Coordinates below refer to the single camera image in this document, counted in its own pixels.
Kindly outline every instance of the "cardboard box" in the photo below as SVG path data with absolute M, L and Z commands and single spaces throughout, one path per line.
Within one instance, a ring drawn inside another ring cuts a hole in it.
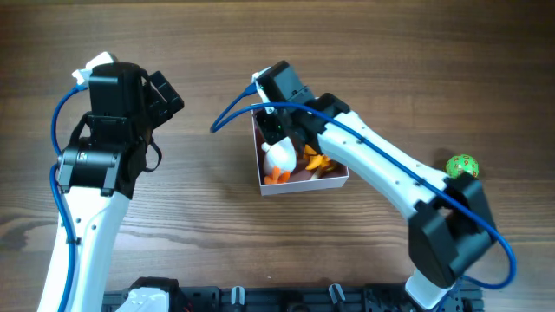
M 256 123 L 254 122 L 254 118 L 252 119 L 252 132 L 254 137 L 255 153 L 257 154 L 258 184 L 260 185 L 260 193 L 263 196 L 341 187 L 349 178 L 349 169 L 346 166 L 339 164 L 338 168 L 333 172 L 325 173 L 320 179 L 310 180 L 312 172 L 304 170 L 308 162 L 306 160 L 298 160 L 297 168 L 293 171 L 291 178 L 287 183 L 264 185 L 264 151 L 261 147 L 262 143 L 264 143 L 264 138 L 258 130 Z

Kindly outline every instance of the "white connector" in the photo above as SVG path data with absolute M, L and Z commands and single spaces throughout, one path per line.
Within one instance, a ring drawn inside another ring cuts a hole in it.
M 117 58 L 115 58 L 114 55 L 111 55 L 108 52 L 102 52 L 97 57 L 90 60 L 87 65 L 85 65 L 85 69 L 77 69 L 75 72 L 71 73 L 71 75 L 76 78 L 78 86 L 88 88 L 88 79 L 93 73 L 93 68 L 98 65 L 113 62 L 118 62 Z

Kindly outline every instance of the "wooden table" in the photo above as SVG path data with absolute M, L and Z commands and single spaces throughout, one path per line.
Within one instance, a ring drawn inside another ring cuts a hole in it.
M 473 1 L 0 8 L 0 309 L 38 304 L 57 220 L 50 117 L 75 84 L 70 73 L 108 50 L 160 70 L 186 108 L 156 130 L 164 161 L 138 180 L 107 289 L 139 276 L 219 287 L 410 276 L 407 226 L 355 174 L 341 189 L 262 198 L 248 118 L 209 134 L 252 72 L 285 59 L 315 94 L 343 99 L 416 159 L 442 166 L 454 153 L 473 155 L 519 259 L 515 282 L 486 292 L 487 310 L 552 310 L 553 9 Z M 63 145 L 88 109 L 87 93 L 63 109 Z M 506 268 L 496 246 L 471 273 L 499 281 Z

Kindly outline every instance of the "green ball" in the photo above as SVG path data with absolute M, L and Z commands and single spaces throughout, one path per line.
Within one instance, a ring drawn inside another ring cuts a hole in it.
M 463 172 L 468 172 L 478 178 L 478 161 L 470 155 L 456 155 L 447 162 L 445 170 L 451 178 L 457 178 Z

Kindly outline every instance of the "table top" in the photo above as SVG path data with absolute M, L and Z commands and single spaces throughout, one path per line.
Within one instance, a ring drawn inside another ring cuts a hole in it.
M 338 96 L 423 163 L 474 156 L 519 259 L 514 283 L 485 293 L 486 309 L 553 309 L 553 9 L 473 1 L 0 7 L 0 309 L 38 304 L 57 221 L 47 182 L 56 161 L 51 114 L 75 84 L 71 72 L 104 50 L 160 70 L 186 105 L 154 134 L 164 159 L 137 182 L 107 289 L 140 276 L 281 287 L 411 275 L 405 222 L 356 174 L 340 189 L 263 198 L 249 118 L 209 133 L 252 72 L 285 59 L 315 94 Z M 62 110 L 61 145 L 89 105 L 82 93 Z M 470 274 L 493 282 L 506 271 L 497 245 Z

